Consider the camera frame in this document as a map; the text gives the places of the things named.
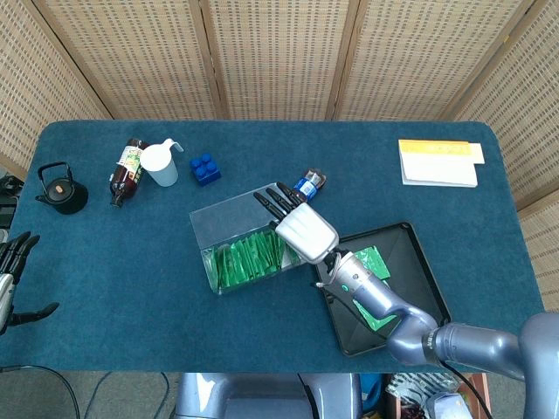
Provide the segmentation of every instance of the teapot handle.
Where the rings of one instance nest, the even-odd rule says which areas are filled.
[[[38,179],[41,181],[41,184],[43,185],[43,191],[45,192],[45,194],[46,194],[46,186],[45,186],[45,180],[43,179],[43,170],[47,168],[53,168],[54,166],[61,166],[63,164],[66,165],[66,175],[70,179],[70,183],[73,183],[72,171],[70,170],[70,166],[68,166],[68,163],[66,163],[65,161],[57,161],[56,163],[45,164],[44,166],[38,168],[37,170]]]

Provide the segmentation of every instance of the teapot lid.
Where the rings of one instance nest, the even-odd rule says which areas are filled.
[[[70,197],[73,193],[73,184],[72,181],[65,177],[60,177],[59,179],[55,179],[49,186],[46,187],[46,194],[49,201],[53,203],[60,203],[68,197]]]

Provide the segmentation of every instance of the transparent box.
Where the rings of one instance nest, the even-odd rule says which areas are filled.
[[[252,195],[266,188],[283,194],[274,183],[190,212],[210,288],[216,294],[253,284],[302,264],[302,260],[269,227],[274,219]]]

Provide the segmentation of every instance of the brown bottle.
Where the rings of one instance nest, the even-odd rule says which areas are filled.
[[[123,200],[134,195],[142,174],[140,155],[148,146],[147,142],[136,138],[128,140],[121,158],[116,163],[116,170],[109,179],[113,194],[111,205],[121,207]]]

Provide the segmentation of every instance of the white measuring cup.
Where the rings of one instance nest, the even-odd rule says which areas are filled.
[[[175,146],[181,153],[184,151],[178,142],[168,138],[162,144],[149,146],[140,155],[141,166],[160,186],[171,186],[178,179],[178,172],[170,150],[172,146]]]

